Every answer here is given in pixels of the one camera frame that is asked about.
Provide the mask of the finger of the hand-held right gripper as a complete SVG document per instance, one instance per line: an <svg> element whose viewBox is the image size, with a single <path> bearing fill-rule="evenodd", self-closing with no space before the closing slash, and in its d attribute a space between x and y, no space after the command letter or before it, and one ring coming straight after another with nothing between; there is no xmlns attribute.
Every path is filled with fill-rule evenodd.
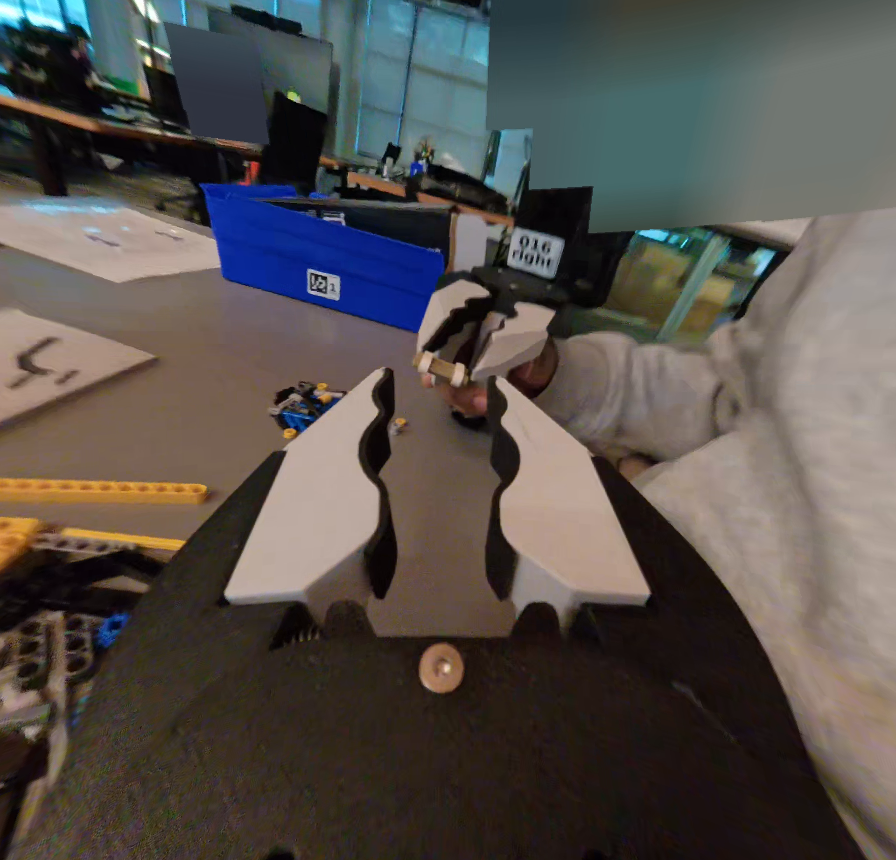
<svg viewBox="0 0 896 860"><path fill-rule="evenodd" d="M542 352L554 309L513 298L473 298L469 313L476 323L468 383L483 385L534 361Z"/></svg>
<svg viewBox="0 0 896 860"><path fill-rule="evenodd" d="M417 337L417 370L434 362L476 371L487 344L486 321L496 310L498 290L472 277L451 277L431 295Z"/></svg>

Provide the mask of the long yellow lego beam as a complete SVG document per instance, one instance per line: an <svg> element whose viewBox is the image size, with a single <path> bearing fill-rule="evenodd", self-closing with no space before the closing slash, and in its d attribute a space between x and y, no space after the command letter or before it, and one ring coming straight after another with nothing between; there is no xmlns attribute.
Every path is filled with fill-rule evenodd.
<svg viewBox="0 0 896 860"><path fill-rule="evenodd" d="M21 503L199 505L210 495L200 484L2 478L1 500Z"/></svg>

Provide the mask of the white mat with black marks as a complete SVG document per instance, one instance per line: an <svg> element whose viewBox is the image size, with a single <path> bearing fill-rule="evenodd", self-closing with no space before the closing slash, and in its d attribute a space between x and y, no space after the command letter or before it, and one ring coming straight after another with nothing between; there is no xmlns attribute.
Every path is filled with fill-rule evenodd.
<svg viewBox="0 0 896 860"><path fill-rule="evenodd" d="M22 310L1 310L1 424L156 361L155 355Z"/></svg>

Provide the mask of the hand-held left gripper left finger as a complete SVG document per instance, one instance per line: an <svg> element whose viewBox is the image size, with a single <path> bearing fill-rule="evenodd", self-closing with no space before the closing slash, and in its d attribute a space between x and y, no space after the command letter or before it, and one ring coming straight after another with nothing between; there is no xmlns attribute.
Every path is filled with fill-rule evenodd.
<svg viewBox="0 0 896 860"><path fill-rule="evenodd" d="M392 369L375 369L283 451L223 591L228 604L298 603L323 623L333 604L386 597L398 560L381 476L394 406Z"/></svg>

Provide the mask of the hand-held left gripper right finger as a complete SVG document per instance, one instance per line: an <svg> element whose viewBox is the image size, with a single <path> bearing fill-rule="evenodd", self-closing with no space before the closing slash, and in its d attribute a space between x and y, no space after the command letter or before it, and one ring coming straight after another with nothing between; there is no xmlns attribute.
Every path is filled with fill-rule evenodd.
<svg viewBox="0 0 896 860"><path fill-rule="evenodd" d="M585 606L643 608L651 588L592 455L504 377L487 385L487 583L516 619L531 606L570 630Z"/></svg>

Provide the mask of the wooden office desk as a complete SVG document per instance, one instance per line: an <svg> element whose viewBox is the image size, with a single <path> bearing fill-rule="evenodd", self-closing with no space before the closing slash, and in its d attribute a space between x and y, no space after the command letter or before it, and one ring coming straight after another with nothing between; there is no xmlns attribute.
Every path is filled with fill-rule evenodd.
<svg viewBox="0 0 896 860"><path fill-rule="evenodd" d="M29 127L33 126L35 122L40 122L43 125L53 123L75 128L92 135L148 142L153 145L163 144L181 148L215 148L216 150L237 153L241 158L253 162L261 161L262 157L262 147L260 145L213 138L207 139L192 135L176 134L155 127L123 124L107 118L70 112L52 104L42 104L17 95L2 95L1 108L2 116L22 120ZM318 164L327 171L345 174L350 187L378 190L393 197L406 196L406 188L402 183L386 180L375 175L358 173L356 167L347 161L320 155Z"/></svg>

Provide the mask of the black office chair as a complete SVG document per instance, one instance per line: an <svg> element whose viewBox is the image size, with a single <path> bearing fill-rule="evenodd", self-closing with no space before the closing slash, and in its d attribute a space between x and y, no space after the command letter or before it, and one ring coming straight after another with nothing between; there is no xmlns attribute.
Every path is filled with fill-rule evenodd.
<svg viewBox="0 0 896 860"><path fill-rule="evenodd" d="M275 92L268 120L269 141L262 152L261 182L310 192L315 187L328 121L326 113Z"/></svg>

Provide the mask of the person in grey hoodie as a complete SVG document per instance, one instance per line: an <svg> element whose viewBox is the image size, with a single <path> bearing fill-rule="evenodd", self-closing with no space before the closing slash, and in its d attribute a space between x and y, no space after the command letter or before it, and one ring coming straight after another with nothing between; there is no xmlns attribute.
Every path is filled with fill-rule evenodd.
<svg viewBox="0 0 896 860"><path fill-rule="evenodd" d="M703 352L635 346L639 487L711 564L869 858L894 858L894 210L817 219Z"/></svg>

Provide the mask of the white mat with faint marks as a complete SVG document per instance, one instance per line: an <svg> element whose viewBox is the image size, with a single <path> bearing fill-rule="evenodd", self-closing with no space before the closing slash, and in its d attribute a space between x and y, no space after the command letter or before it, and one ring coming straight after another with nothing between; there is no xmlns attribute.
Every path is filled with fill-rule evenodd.
<svg viewBox="0 0 896 860"><path fill-rule="evenodd" d="M1 243L112 283L220 268L214 238L105 200L2 204Z"/></svg>

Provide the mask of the partly built lego model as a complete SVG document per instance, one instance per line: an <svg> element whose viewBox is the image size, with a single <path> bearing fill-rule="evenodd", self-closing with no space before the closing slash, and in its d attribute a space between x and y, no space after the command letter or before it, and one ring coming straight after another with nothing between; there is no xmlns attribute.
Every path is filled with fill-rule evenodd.
<svg viewBox="0 0 896 860"><path fill-rule="evenodd" d="M57 782L105 655L185 540L1 519L1 847Z"/></svg>

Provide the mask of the dark monitor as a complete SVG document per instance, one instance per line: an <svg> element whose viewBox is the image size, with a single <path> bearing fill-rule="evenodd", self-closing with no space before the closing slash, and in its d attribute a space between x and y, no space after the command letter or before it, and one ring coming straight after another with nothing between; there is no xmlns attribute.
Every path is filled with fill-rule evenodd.
<svg viewBox="0 0 896 860"><path fill-rule="evenodd" d="M276 92L295 92L300 103L330 115L329 42L275 31L214 7L208 12L208 26L213 33L241 37L257 47L267 113L272 111Z"/></svg>

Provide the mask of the person's right hand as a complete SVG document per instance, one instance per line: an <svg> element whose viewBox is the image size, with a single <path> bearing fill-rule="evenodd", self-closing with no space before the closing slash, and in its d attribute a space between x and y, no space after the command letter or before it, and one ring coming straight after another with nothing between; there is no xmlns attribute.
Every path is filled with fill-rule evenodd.
<svg viewBox="0 0 896 860"><path fill-rule="evenodd" d="M558 353L552 339L548 339L538 357L509 371L506 379L523 395L530 399L538 396L553 379L558 364ZM424 388L435 390L454 413L465 418L487 417L487 388L466 385L452 387L432 374L420 378Z"/></svg>

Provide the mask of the pile of lego beams and gears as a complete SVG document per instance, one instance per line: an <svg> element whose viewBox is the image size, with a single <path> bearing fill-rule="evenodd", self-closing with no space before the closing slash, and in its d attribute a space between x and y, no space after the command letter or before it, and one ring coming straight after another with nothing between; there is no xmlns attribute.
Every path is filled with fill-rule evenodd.
<svg viewBox="0 0 896 860"><path fill-rule="evenodd" d="M276 392L268 415L284 438L290 440L305 432L346 395L346 391L331 390L325 383L300 381Z"/></svg>

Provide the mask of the blue plastic bin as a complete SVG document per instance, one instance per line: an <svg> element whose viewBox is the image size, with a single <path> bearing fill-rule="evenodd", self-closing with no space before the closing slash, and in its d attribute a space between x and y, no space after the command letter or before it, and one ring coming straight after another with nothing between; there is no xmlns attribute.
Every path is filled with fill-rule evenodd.
<svg viewBox="0 0 896 860"><path fill-rule="evenodd" d="M449 207L201 189L222 275L271 294L415 332L451 259Z"/></svg>

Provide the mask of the person's right forearm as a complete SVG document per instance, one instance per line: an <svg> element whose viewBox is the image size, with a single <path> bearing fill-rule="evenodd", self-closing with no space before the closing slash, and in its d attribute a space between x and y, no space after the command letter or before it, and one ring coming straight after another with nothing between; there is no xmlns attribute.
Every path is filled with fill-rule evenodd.
<svg viewBox="0 0 896 860"><path fill-rule="evenodd" d="M749 405L725 340L694 349L599 331L554 348L553 374L534 401L594 452L671 462L732 431Z"/></svg>

